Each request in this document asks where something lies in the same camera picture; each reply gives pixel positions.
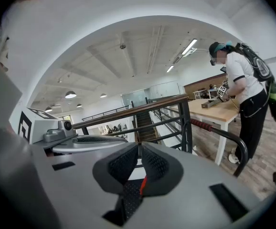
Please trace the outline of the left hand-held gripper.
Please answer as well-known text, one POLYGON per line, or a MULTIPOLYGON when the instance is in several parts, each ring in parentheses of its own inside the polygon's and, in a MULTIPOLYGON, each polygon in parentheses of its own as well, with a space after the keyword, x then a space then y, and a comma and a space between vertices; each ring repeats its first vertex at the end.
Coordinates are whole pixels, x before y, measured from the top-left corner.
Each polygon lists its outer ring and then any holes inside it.
MULTIPOLYGON (((77 135, 69 120, 60 120, 45 111, 25 107, 21 111, 18 135, 29 144, 45 144, 77 135)), ((57 154, 74 154, 114 147, 127 140, 108 135, 80 135, 52 148, 57 154)))

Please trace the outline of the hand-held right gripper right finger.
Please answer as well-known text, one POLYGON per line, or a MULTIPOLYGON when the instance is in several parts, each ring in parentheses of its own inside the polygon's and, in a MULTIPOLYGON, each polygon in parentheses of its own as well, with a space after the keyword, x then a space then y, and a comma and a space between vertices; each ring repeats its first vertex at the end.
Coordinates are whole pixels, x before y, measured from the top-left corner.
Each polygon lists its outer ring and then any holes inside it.
POLYGON ((142 163, 147 182, 127 229, 249 229, 270 206, 196 155, 144 143, 142 163))

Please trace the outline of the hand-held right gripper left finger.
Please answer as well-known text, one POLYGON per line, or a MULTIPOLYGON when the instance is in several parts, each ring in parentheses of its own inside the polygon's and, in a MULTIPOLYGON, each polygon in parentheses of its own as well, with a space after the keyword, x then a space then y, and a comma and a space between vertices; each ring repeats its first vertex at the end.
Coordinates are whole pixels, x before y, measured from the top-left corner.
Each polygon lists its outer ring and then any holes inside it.
POLYGON ((45 201, 37 227, 41 229, 137 229, 138 217, 126 219, 123 186, 109 173, 111 161, 124 158, 131 171, 137 164, 138 145, 123 143, 106 149, 65 156, 47 157, 34 146, 33 161, 45 201))

